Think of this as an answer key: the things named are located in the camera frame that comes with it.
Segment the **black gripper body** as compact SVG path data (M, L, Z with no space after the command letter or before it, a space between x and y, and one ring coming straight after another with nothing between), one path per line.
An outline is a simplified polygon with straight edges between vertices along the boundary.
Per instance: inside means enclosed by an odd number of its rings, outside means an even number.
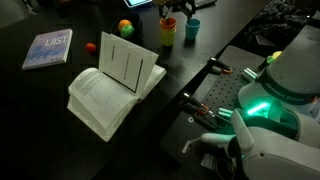
M192 9L192 15L195 13L195 0L156 0L156 4L158 5L160 16L162 12L161 8L163 6L178 9L178 5L180 4L185 4L190 10Z

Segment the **white franka robot arm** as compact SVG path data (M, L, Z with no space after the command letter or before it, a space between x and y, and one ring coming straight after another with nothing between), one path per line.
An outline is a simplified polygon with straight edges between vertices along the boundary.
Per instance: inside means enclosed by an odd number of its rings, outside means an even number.
M204 133L196 141L225 150L248 180L320 180L319 29L305 26L275 62L238 94L230 134Z

